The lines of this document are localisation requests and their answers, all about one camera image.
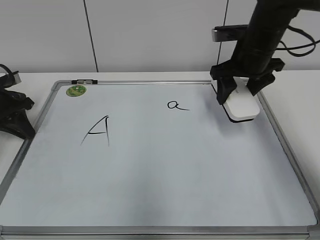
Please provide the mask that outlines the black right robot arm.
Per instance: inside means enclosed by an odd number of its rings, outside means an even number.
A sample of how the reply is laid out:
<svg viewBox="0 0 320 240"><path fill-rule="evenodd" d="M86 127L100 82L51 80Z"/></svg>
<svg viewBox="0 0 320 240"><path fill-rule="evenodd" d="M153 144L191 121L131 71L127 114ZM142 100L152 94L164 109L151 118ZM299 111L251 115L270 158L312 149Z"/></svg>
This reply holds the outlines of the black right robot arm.
<svg viewBox="0 0 320 240"><path fill-rule="evenodd" d="M217 101L223 105L237 88L236 77L248 78L249 92L255 96L275 81L273 72L280 72L284 62L274 58L277 46L291 20L299 11L319 11L318 0L259 0L247 25L216 26L214 42L236 41L230 60L211 67L217 81Z"/></svg>

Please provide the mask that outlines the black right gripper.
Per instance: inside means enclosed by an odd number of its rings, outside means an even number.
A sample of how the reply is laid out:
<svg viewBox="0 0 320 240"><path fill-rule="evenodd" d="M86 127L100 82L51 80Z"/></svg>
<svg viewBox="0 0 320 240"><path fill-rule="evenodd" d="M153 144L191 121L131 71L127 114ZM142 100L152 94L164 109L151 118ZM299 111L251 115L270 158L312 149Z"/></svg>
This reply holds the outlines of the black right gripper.
<svg viewBox="0 0 320 240"><path fill-rule="evenodd" d="M246 69L230 59L218 65L213 65L210 69L210 76L217 81L217 101L223 105L228 99L229 95L237 88L234 77L248 78L246 87L252 96L255 96L266 86L275 81L274 71L280 72L283 70L285 63L280 58L272 58L264 70L259 71L258 68Z"/></svg>

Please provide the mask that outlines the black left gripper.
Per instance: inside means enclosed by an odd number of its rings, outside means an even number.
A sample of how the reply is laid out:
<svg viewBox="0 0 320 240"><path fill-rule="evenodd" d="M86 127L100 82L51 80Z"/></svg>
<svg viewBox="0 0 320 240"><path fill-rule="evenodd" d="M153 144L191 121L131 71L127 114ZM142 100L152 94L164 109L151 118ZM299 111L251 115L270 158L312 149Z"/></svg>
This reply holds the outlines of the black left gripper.
<svg viewBox="0 0 320 240"><path fill-rule="evenodd" d="M23 140L33 139L36 132L26 111L34 106L34 101L24 93L0 89L0 131Z"/></svg>

